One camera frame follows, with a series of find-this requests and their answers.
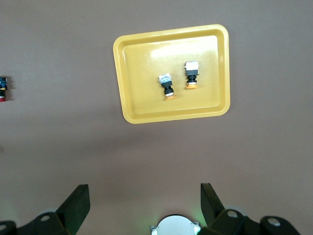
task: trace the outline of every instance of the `white circular sensor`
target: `white circular sensor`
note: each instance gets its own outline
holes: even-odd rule
[[[150,226],[151,235],[197,235],[198,222],[191,222],[181,215],[170,215],[162,219],[157,227]]]

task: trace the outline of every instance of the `brown surface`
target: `brown surface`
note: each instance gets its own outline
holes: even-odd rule
[[[226,205],[313,218],[313,2],[0,1],[0,220],[23,225],[88,183],[79,234],[148,235],[182,213],[203,222],[200,183]],[[112,46],[121,35],[222,24],[231,106],[221,117],[132,125]]]

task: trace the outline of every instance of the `black bracket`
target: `black bracket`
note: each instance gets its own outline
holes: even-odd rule
[[[0,235],[75,235],[89,210],[88,185],[79,185],[56,212],[43,213],[19,228],[14,221],[1,221]]]
[[[287,220],[265,216],[254,222],[239,211],[226,210],[211,184],[201,184],[201,210],[208,227],[198,235],[300,235]]]

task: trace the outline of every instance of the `screw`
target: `screw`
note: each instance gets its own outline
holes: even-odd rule
[[[50,216],[49,215],[44,215],[43,217],[40,218],[40,221],[41,222],[44,222],[44,221],[47,221],[50,219]]]
[[[238,218],[238,215],[235,211],[227,211],[227,214],[231,218]]]
[[[0,225],[0,231],[5,230],[6,229],[6,225],[5,224],[1,224]]]
[[[269,222],[271,225],[275,226],[275,227],[279,227],[279,226],[280,226],[279,221],[278,221],[277,219],[275,219],[275,218],[269,218],[269,219],[268,219],[268,222]]]

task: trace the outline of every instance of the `plastic tray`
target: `plastic tray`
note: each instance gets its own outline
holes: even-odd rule
[[[124,118],[147,123],[219,116],[230,105],[228,32],[219,24],[121,36],[114,59]],[[186,89],[186,61],[199,62],[198,88]],[[170,73],[175,99],[158,76]]]

